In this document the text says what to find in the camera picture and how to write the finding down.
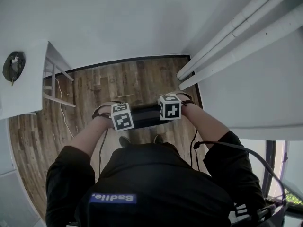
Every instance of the white pipe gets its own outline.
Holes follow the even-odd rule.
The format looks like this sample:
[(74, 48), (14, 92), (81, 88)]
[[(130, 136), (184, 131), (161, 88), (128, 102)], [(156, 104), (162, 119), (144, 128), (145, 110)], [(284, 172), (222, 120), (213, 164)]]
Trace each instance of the white pipe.
[(237, 27), (234, 31), (230, 32), (223, 40), (221, 40), (213, 49), (210, 50), (210, 52), (208, 52), (205, 56), (198, 60), (197, 63), (194, 64), (188, 72), (192, 72), (199, 66), (201, 66), (204, 62), (206, 62), (218, 51), (220, 51), (229, 43), (231, 43), (236, 37), (241, 35), (245, 30), (255, 24), (259, 19), (261, 19), (264, 15), (266, 15), (270, 10), (275, 8), (282, 1), (283, 0), (269, 0), (267, 3), (265, 3), (257, 12), (251, 15), (239, 27)]
[(213, 49), (221, 40), (223, 40), (230, 32), (236, 29), (247, 18), (255, 13), (268, 0), (251, 0), (250, 3), (242, 9), (208, 44), (203, 47), (197, 55), (195, 55), (178, 73), (177, 78), (183, 80), (193, 70), (191, 67), (195, 65), (203, 56), (205, 56), (211, 49)]
[(279, 20), (255, 34), (238, 47), (216, 60), (214, 63), (203, 68), (197, 74), (179, 85), (184, 90), (197, 82), (225, 69), (237, 61), (253, 54), (265, 46), (285, 37), (303, 25), (303, 4), (296, 7)]

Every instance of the black sleeve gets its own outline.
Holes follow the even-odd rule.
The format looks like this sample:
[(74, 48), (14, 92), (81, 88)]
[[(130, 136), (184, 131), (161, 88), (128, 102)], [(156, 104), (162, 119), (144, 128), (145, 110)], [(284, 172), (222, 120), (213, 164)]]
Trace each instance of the black sleeve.
[[(226, 133), (219, 142), (241, 145), (232, 132)], [(246, 204), (249, 211), (265, 207), (259, 179), (253, 174), (246, 151), (214, 144), (204, 159), (212, 178), (224, 188), (237, 204)]]
[(90, 157), (75, 147), (65, 146), (47, 172), (46, 225), (65, 227), (75, 221), (78, 202), (94, 184)]

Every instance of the black shirt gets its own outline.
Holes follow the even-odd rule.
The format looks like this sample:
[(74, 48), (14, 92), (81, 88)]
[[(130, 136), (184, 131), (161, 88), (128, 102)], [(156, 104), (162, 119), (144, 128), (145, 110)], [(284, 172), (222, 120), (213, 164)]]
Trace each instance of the black shirt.
[[(231, 131), (219, 141), (241, 145)], [(265, 206), (248, 154), (214, 145), (204, 159), (211, 177), (157, 144), (116, 150), (95, 184), (90, 158), (65, 146), (47, 173), (46, 224), (79, 226), (229, 226), (234, 202)]]

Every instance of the forearm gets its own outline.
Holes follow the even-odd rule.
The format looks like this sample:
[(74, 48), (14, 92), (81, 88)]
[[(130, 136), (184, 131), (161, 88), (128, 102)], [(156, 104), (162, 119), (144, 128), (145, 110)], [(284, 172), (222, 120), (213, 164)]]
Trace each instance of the forearm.
[(195, 126), (204, 141), (218, 141), (230, 131), (223, 123), (195, 104), (182, 106), (182, 114)]
[(98, 140), (108, 128), (108, 120), (109, 119), (103, 117), (94, 118), (84, 130), (71, 140), (69, 145), (83, 151), (91, 157)]

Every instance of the person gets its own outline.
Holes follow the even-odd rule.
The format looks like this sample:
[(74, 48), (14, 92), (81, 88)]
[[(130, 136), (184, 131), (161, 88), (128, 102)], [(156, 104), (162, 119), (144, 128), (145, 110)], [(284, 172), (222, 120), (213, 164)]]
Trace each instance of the person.
[[(185, 94), (177, 94), (181, 101)], [(110, 106), (99, 113), (109, 113)], [(205, 141), (241, 145), (224, 124), (195, 104), (182, 115)], [(229, 226), (234, 203), (249, 212), (265, 207), (259, 179), (245, 151), (208, 144), (204, 159), (211, 176), (190, 167), (177, 149), (156, 136), (153, 143), (134, 145), (120, 138), (123, 148), (112, 154), (95, 183), (90, 158), (110, 119), (94, 118), (60, 152), (47, 173), (46, 224), (63, 227), (77, 222), (92, 226)]]

